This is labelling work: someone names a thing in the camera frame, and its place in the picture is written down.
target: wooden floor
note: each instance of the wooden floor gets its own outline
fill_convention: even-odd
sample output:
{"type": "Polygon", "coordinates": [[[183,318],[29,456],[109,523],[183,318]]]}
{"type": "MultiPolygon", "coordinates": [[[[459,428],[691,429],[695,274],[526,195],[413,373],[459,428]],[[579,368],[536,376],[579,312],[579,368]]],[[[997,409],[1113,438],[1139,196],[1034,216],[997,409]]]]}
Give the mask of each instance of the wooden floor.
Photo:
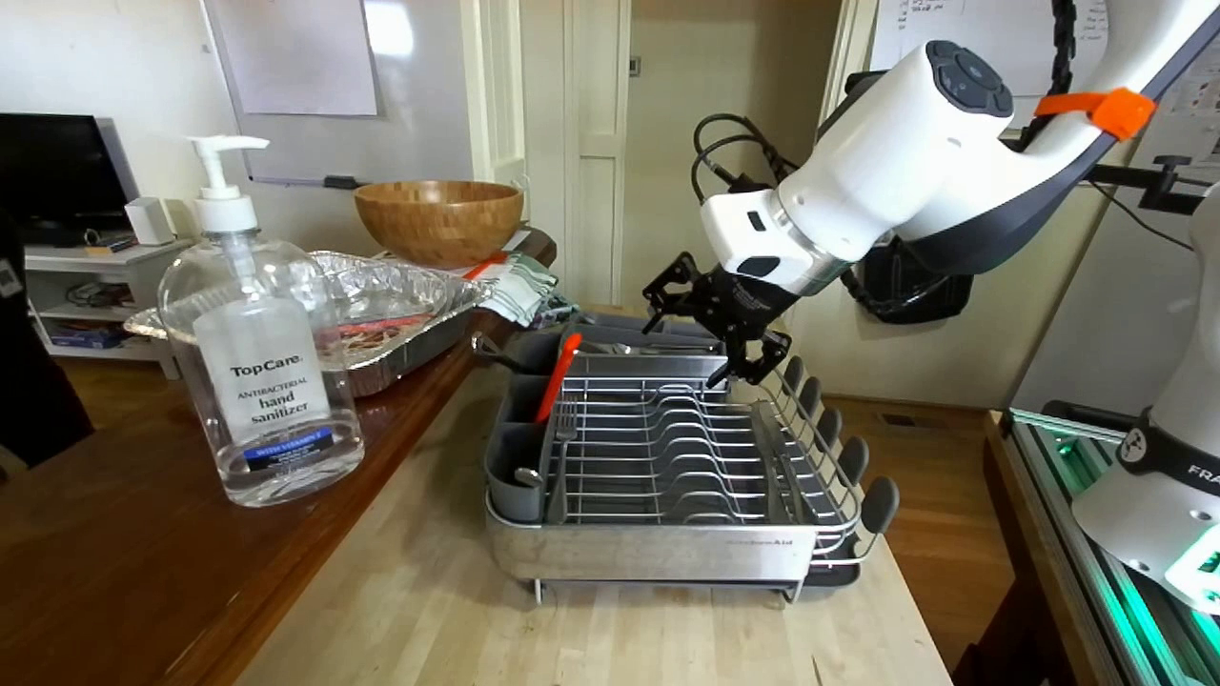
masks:
{"type": "MultiPolygon", "coordinates": [[[[155,365],[66,362],[93,424],[137,411],[166,382],[155,365]]],[[[985,482],[985,411],[831,398],[863,433],[873,470],[903,489],[887,543],[952,665],[994,612],[1011,562],[985,482]]]]}

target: wooden bowl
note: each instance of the wooden bowl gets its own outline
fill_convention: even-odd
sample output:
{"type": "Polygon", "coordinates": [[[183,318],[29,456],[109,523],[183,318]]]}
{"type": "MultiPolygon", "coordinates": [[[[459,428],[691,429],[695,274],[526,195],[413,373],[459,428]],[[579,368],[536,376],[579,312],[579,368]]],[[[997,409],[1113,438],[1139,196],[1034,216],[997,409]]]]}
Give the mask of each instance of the wooden bowl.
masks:
{"type": "Polygon", "coordinates": [[[492,260],[523,219],[523,191],[499,184],[366,184],[354,209],[373,238],[418,268],[492,260]]]}

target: bottle label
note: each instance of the bottle label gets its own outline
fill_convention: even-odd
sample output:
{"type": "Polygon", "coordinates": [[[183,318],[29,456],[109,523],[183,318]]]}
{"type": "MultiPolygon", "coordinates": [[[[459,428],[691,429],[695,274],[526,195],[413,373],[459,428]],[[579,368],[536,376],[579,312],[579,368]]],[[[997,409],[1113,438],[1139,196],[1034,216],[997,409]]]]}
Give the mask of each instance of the bottle label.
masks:
{"type": "Polygon", "coordinates": [[[238,447],[259,440],[259,456],[267,461],[319,440],[307,433],[330,416],[330,402],[307,312],[297,299],[229,299],[194,318],[194,339],[238,447]]]}

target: red handle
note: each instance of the red handle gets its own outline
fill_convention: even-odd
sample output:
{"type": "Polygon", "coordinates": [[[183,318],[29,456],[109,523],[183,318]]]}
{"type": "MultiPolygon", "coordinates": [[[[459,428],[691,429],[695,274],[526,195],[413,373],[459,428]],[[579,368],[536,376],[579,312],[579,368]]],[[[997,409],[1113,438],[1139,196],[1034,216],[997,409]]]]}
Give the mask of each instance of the red handle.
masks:
{"type": "Polygon", "coordinates": [[[563,376],[567,376],[567,368],[573,368],[573,358],[574,358],[579,343],[584,343],[579,330],[573,330],[573,336],[560,343],[560,358],[558,358],[558,368],[550,368],[550,382],[544,382],[544,393],[543,393],[543,402],[536,402],[532,424],[544,424],[550,411],[558,409],[560,388],[563,388],[563,376]]]}

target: clear plastic bottle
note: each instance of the clear plastic bottle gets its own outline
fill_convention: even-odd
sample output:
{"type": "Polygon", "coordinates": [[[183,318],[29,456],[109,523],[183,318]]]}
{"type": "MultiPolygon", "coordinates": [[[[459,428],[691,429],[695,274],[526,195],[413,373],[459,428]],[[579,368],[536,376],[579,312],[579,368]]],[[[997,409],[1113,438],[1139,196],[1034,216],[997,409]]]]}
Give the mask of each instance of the clear plastic bottle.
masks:
{"type": "Polygon", "coordinates": [[[250,196],[225,184],[225,149],[197,137],[211,186],[201,238],[160,278],[155,312],[220,489],[240,506],[288,501],[357,470],[366,447],[348,388],[344,288],[292,243],[259,238],[250,196]]]}

